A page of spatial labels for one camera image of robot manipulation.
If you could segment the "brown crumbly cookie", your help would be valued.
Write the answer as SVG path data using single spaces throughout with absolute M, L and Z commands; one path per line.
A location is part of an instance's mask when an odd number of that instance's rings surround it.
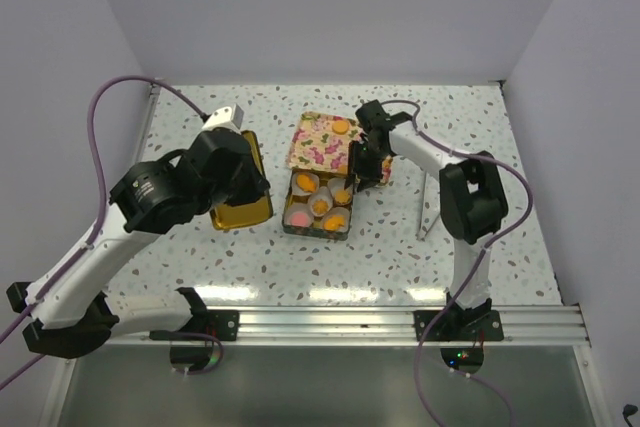
M 324 214 L 328 209 L 328 203 L 323 199 L 316 200 L 313 203 L 313 210 L 320 215 Z

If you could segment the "cookie tin box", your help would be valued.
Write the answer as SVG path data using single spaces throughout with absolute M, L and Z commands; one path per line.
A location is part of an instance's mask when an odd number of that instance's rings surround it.
M 281 225 L 285 233 L 345 241 L 351 230 L 354 187 L 331 172 L 294 169 Z

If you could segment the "orange fish cookie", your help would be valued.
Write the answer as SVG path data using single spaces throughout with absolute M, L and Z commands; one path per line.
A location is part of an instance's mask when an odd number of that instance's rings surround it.
M 306 192 L 313 192 L 316 189 L 315 180 L 306 174 L 299 174 L 296 178 L 296 184 Z

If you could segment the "orange leaf cookie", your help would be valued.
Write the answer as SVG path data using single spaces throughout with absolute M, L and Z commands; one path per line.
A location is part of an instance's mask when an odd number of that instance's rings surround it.
M 345 219 L 342 215 L 331 215 L 324 220 L 324 229 L 328 231 L 338 231 L 345 225 Z

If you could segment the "gold tin lid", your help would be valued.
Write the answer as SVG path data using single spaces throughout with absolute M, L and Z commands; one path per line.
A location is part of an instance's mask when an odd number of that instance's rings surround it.
M 253 170 L 241 172 L 240 190 L 231 197 L 231 204 L 218 204 L 211 210 L 213 228 L 219 231 L 253 227 L 273 215 L 270 183 L 266 178 L 257 136 L 249 130 L 243 131 L 242 136 L 251 150 Z

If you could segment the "pink macaron cookie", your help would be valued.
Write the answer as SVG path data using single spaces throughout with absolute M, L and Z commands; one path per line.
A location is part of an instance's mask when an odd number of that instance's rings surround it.
M 303 211 L 294 212 L 289 217 L 289 224 L 295 227 L 308 227 L 313 222 L 313 219 Z

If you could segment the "metal tongs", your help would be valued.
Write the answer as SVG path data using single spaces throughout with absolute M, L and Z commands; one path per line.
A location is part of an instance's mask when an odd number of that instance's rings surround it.
M 440 218 L 440 190 L 437 179 L 425 172 L 417 239 L 424 241 Z

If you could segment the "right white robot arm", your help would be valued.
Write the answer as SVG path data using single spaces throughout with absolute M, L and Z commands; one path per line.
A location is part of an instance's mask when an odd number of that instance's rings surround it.
M 487 152 L 463 153 L 435 146 L 414 129 L 415 117 L 390 114 L 374 100 L 356 111 L 360 138 L 349 145 L 347 184 L 358 192 L 383 180 L 383 162 L 402 156 L 439 183 L 439 215 L 454 240 L 454 276 L 443 310 L 425 323 L 427 340 L 468 339 L 489 315 L 490 249 L 485 243 L 499 232 L 508 204 L 497 166 Z

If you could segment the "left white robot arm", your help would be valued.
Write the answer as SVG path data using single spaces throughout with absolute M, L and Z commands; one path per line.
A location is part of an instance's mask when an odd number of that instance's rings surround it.
M 8 288 L 12 309 L 32 319 L 22 331 L 28 350 L 75 359 L 127 334 L 193 340 L 220 332 L 192 287 L 127 300 L 113 300 L 104 290 L 133 257 L 173 227 L 218 206 L 255 208 L 269 188 L 252 131 L 203 131 L 187 149 L 134 164 L 110 191 L 97 236 L 72 250 L 66 272 L 55 269 L 37 282 Z

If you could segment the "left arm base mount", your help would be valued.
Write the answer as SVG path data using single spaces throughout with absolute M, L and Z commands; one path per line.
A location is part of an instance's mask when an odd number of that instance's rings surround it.
M 194 315 L 187 324 L 175 332 L 170 332 L 171 340 L 202 340 L 213 342 L 234 342 L 240 327 L 238 310 L 208 310 Z

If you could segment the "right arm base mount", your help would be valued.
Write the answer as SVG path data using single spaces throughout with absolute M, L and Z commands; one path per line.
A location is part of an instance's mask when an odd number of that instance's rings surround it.
M 426 327 L 436 317 L 439 310 L 416 310 L 412 312 L 415 337 L 420 340 Z M 470 323 L 453 320 L 453 314 L 447 312 L 429 330 L 426 342 L 478 342 L 480 340 L 501 342 L 505 339 L 502 320 L 497 310 Z

